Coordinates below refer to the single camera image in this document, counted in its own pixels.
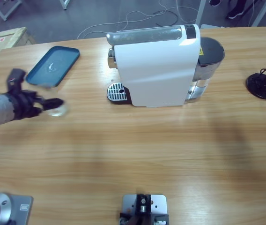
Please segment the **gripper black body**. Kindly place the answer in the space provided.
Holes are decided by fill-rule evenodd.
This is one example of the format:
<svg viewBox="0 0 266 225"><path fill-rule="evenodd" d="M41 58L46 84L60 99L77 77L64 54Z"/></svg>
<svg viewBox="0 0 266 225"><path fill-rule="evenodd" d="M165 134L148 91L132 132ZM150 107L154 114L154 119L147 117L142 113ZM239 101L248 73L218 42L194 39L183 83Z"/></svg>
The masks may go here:
<svg viewBox="0 0 266 225"><path fill-rule="evenodd" d="M22 90L18 93L11 94L11 102L13 105L13 120L22 120L25 118L33 118L42 113L42 109L35 107L41 98L36 91Z"/></svg>

